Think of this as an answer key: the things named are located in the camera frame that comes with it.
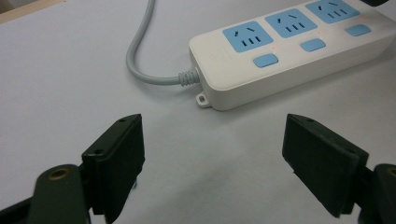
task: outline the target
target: blue outlet panel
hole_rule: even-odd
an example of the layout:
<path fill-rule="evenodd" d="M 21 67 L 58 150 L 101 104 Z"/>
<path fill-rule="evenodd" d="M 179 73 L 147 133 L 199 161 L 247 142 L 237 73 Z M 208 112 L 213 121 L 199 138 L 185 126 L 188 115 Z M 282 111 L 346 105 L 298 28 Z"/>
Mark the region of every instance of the blue outlet panel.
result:
<path fill-rule="evenodd" d="M 320 0 L 306 5 L 326 23 L 335 23 L 360 15 L 359 11 L 342 0 Z"/>
<path fill-rule="evenodd" d="M 274 42 L 256 21 L 250 21 L 223 30 L 225 37 L 236 52 L 244 52 Z"/>
<path fill-rule="evenodd" d="M 318 28 L 297 8 L 266 17 L 265 20 L 284 38 Z"/>

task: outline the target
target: gray cable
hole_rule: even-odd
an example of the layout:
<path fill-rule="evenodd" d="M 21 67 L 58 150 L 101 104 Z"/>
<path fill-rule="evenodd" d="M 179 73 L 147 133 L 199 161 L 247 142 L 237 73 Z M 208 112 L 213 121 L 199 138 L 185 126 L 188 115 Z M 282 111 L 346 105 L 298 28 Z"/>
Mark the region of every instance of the gray cable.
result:
<path fill-rule="evenodd" d="M 178 74 L 178 77 L 151 77 L 146 74 L 139 72 L 134 64 L 134 56 L 136 54 L 136 50 L 142 40 L 143 35 L 145 34 L 148 26 L 149 20 L 151 19 L 152 11 L 154 9 L 155 0 L 148 0 L 148 7 L 146 9 L 145 16 L 143 17 L 142 23 L 140 23 L 139 29 L 134 36 L 134 39 L 131 42 L 131 45 L 128 48 L 128 52 L 126 55 L 126 65 L 131 72 L 132 75 L 137 77 L 143 82 L 152 85 L 160 85 L 160 86 L 170 86 L 170 85 L 178 85 L 186 86 L 194 83 L 199 83 L 198 72 L 195 68 L 182 72 Z"/>

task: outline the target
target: white table surface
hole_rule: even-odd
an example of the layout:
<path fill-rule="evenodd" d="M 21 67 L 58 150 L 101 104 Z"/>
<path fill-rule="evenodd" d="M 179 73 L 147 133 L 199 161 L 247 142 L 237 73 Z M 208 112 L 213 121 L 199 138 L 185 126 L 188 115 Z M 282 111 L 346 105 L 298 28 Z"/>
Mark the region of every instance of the white table surface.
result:
<path fill-rule="evenodd" d="M 161 0 L 138 51 L 158 77 L 190 68 L 189 40 L 304 1 Z M 201 87 L 133 78 L 125 53 L 147 1 L 66 0 L 0 24 L 0 209 L 81 153 L 114 121 L 141 113 L 146 158 L 116 223 L 357 223 L 333 218 L 281 156 L 288 113 L 316 119 L 396 163 L 396 42 L 377 59 L 228 112 Z M 396 20 L 396 1 L 378 10 Z M 105 223 L 93 217 L 93 223 Z"/>

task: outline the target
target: power strip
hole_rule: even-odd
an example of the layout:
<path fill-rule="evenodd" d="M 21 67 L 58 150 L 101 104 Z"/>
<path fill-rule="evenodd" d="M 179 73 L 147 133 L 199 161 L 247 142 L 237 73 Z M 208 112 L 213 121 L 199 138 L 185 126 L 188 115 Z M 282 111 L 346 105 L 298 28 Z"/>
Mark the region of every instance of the power strip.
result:
<path fill-rule="evenodd" d="M 190 42 L 200 107 L 228 110 L 370 61 L 396 22 L 357 0 L 317 0 L 243 21 Z"/>

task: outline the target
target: blue switch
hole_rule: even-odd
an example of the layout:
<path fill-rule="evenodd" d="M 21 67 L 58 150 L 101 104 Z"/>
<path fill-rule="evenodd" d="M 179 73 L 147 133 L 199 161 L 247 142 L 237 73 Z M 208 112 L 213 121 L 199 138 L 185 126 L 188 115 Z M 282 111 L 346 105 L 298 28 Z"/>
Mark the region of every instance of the blue switch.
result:
<path fill-rule="evenodd" d="M 346 31 L 353 36 L 365 35 L 371 32 L 371 29 L 363 24 L 352 26 L 346 29 Z"/>
<path fill-rule="evenodd" d="M 253 62 L 258 66 L 258 67 L 266 67 L 274 63 L 278 63 L 279 60 L 275 56 L 275 54 L 269 53 L 269 54 L 264 54 L 260 57 L 257 57 L 253 60 Z"/>
<path fill-rule="evenodd" d="M 323 40 L 315 38 L 305 41 L 303 44 L 301 44 L 301 47 L 305 49 L 305 51 L 311 52 L 326 47 L 326 44 L 323 42 Z"/>

